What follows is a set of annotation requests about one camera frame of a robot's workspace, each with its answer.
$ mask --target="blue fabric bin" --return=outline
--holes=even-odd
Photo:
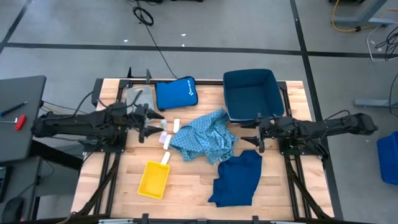
[[[377,141],[381,179],[398,185],[398,131]]]
[[[226,72],[223,77],[224,99],[232,123],[245,123],[257,118],[279,117],[284,105],[271,70],[250,69]]]

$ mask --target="table leg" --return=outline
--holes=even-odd
[[[75,156],[69,155],[62,151],[56,150],[46,144],[32,140],[30,145],[30,155],[40,156],[47,161],[55,162],[57,164],[69,167],[75,170],[80,170],[83,160]]]

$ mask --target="white logo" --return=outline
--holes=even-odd
[[[189,80],[188,80],[188,87],[189,87],[189,95],[193,95],[193,92],[192,92],[192,88],[191,88],[191,83],[189,82]]]

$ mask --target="light blue patterned cloth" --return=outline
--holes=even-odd
[[[181,127],[170,145],[182,154],[184,161],[205,155],[210,164],[228,160],[234,155],[237,137],[226,128],[228,115],[224,109],[194,119]]]

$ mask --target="blue pouch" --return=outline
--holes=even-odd
[[[156,105],[159,110],[198,104],[198,93],[193,77],[183,77],[169,83],[156,83]]]

